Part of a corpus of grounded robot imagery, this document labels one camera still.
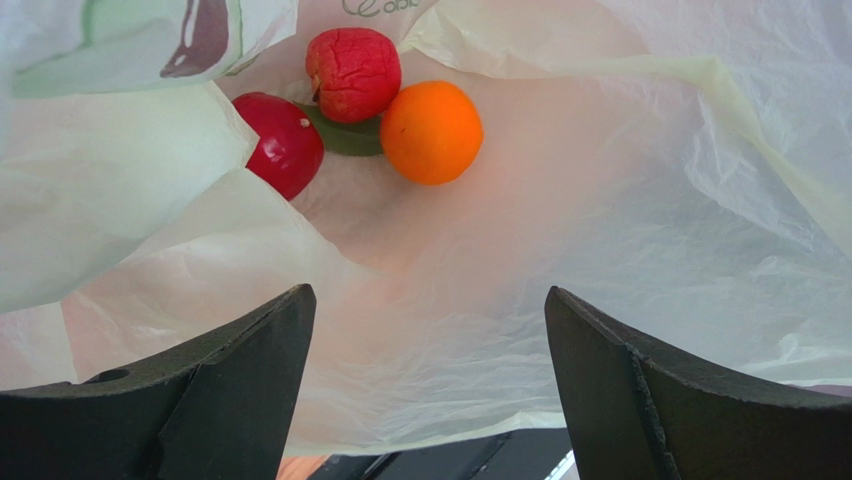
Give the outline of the shiny red apple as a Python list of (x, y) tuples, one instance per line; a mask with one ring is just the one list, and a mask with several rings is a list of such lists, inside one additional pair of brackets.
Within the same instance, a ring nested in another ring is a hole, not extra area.
[(286, 200), (295, 199), (317, 175), (324, 158), (317, 129), (299, 107), (273, 95), (246, 93), (232, 104), (259, 136), (247, 168)]

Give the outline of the cracked red apple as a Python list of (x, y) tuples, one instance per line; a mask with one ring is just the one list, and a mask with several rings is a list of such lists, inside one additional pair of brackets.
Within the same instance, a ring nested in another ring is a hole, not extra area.
[(321, 113), (339, 123), (358, 123), (381, 114), (402, 83), (394, 42), (363, 27), (317, 35), (308, 44), (305, 70)]

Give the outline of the orange fruit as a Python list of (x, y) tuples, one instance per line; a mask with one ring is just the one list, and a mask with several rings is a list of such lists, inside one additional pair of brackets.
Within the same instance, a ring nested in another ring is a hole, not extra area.
[(436, 186), (454, 181), (473, 164), (484, 127), (463, 90), (430, 80), (400, 90), (383, 115), (379, 141), (397, 173)]

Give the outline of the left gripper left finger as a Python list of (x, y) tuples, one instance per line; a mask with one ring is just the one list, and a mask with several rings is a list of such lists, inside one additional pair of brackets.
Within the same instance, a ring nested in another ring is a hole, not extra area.
[(311, 344), (299, 285), (252, 312), (81, 383), (1, 395), (5, 479), (272, 479)]

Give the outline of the pale green plastic bag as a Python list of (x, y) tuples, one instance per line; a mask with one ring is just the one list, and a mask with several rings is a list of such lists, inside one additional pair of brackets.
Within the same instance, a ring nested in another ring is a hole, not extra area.
[[(284, 200), (231, 99), (308, 101), (367, 27), (485, 139), (424, 187), (328, 153)], [(564, 425), (560, 286), (728, 368), (851, 382), (847, 1), (5, 1), (1, 385), (85, 381), (298, 284), (318, 301), (286, 450)]]

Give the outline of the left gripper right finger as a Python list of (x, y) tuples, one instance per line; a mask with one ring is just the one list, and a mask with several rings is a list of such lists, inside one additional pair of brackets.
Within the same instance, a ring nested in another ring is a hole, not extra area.
[(559, 287), (544, 311), (582, 478), (850, 477), (849, 398), (714, 364)]

